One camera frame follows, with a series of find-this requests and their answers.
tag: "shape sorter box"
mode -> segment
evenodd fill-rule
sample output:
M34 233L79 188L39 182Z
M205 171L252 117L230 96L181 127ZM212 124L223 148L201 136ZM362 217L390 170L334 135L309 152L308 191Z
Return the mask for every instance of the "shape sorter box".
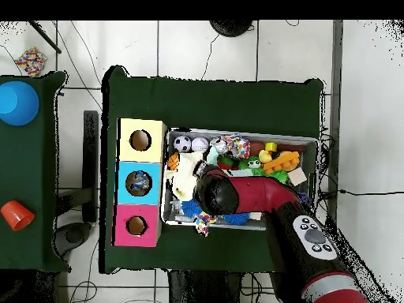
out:
M132 217L140 217L147 229L140 236L129 232L128 221ZM157 244L161 232L159 206L118 204L115 219L115 236L113 246L137 246L153 248Z
M118 183L115 184L117 200L111 244L155 247L161 231L159 206L166 126L161 121L119 118L117 128L118 165L115 173L118 174ZM139 131L148 138L148 145L142 150L137 150L133 143L133 134ZM139 171L148 177L148 191L143 195L135 195L136 192L127 188L134 182L130 179L127 182L128 176L133 172L138 175ZM141 234L131 233L133 230L128 224L132 218L140 218L143 222L145 228Z
M119 160L121 162L162 163L166 125L161 121L119 118ZM131 137L136 131L148 136L149 147L139 151L131 145Z

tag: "metal pole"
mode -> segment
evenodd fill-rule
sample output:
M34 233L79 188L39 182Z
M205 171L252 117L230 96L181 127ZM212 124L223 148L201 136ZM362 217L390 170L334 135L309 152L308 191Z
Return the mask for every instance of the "metal pole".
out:
M58 54L62 53L62 50L58 48L58 46L50 39L44 30L41 29L40 26L34 21L28 21L28 23L49 43L51 47L53 47Z

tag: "green tablecloth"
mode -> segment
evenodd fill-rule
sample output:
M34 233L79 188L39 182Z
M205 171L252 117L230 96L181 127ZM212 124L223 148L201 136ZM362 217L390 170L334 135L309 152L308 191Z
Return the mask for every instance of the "green tablecloth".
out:
M128 77L111 67L103 78L100 268L277 271L263 231L163 225L155 248L110 245L117 118L161 120L168 127L319 137L320 80L304 84Z
M0 84L19 80L39 96L39 112L27 125L0 121L0 206L17 200L35 219L13 232L0 215L0 268L66 271L67 264L52 248L56 206L56 145L54 99L65 81L63 72L41 78L0 77Z

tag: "orange toy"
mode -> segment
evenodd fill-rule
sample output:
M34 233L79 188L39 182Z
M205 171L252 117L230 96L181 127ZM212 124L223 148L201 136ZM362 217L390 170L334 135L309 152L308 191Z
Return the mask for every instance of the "orange toy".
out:
M4 219L14 231L25 228L35 215L15 200L7 202L1 209Z
M168 159L168 169L169 170L176 170L178 167L178 162L179 162L179 158L178 158L178 152L175 152L169 159Z
M286 172L289 172L297 167L299 161L299 152L284 151L277 159L264 164L264 171L266 174L271 174L277 170L285 170Z

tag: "orange toy cup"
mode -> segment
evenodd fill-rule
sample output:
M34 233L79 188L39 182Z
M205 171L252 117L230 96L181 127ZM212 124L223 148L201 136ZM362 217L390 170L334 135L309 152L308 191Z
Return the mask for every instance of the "orange toy cup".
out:
M0 211L14 231L24 229L35 217L26 207L15 200L7 202Z

